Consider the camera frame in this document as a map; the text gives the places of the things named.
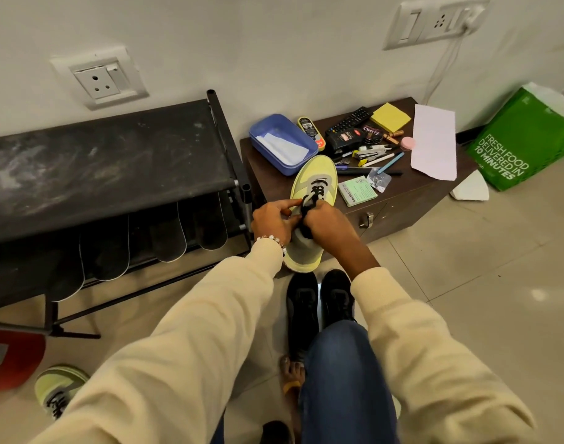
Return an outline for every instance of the black remote control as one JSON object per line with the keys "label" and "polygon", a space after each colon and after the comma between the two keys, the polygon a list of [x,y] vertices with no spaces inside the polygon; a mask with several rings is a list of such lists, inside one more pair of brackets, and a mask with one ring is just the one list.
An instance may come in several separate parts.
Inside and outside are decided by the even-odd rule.
{"label": "black remote control", "polygon": [[337,125],[330,127],[326,133],[338,133],[340,131],[344,131],[345,129],[353,128],[358,126],[360,123],[365,122],[372,116],[373,113],[371,111],[369,111],[366,107],[361,107],[357,111],[353,111],[350,115],[337,123]]}

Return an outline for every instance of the sleeve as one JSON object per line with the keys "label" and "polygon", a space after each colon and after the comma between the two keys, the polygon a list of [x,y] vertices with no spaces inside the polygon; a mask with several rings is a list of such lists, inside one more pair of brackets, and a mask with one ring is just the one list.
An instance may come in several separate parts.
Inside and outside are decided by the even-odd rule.
{"label": "sleeve", "polygon": [[352,294],[387,385],[402,405],[402,443],[538,442],[522,401],[386,268],[358,275]]}
{"label": "sleeve", "polygon": [[215,266],[148,338],[110,357],[33,443],[206,444],[271,298],[282,250],[258,240]]}

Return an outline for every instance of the person's left hand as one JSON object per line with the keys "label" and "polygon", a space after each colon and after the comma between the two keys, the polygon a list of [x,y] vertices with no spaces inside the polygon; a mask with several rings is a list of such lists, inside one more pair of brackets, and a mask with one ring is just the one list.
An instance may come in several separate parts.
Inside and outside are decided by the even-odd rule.
{"label": "person's left hand", "polygon": [[290,216],[290,207],[300,205],[302,199],[285,199],[264,204],[253,212],[251,228],[255,238],[273,235],[283,246],[290,242],[293,229],[298,225],[301,216],[292,216],[283,220],[281,215]]}

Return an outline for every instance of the yellow sticky notes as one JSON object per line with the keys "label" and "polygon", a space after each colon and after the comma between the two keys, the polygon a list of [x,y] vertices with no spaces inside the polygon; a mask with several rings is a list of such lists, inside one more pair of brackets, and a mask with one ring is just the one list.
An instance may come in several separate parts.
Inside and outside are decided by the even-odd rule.
{"label": "yellow sticky notes", "polygon": [[386,103],[374,111],[371,120],[386,131],[394,133],[405,126],[411,118],[408,114],[400,111],[392,104]]}

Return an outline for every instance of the light blue pen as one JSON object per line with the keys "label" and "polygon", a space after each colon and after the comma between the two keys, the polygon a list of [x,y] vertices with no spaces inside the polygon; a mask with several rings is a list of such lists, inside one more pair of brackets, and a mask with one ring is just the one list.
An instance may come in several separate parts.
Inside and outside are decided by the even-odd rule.
{"label": "light blue pen", "polygon": [[393,157],[388,164],[386,164],[384,167],[381,167],[381,168],[378,169],[377,174],[378,175],[381,174],[383,171],[385,171],[387,168],[389,168],[391,165],[393,165],[395,162],[397,162],[397,160],[402,158],[404,154],[405,153],[399,153],[398,155]]}

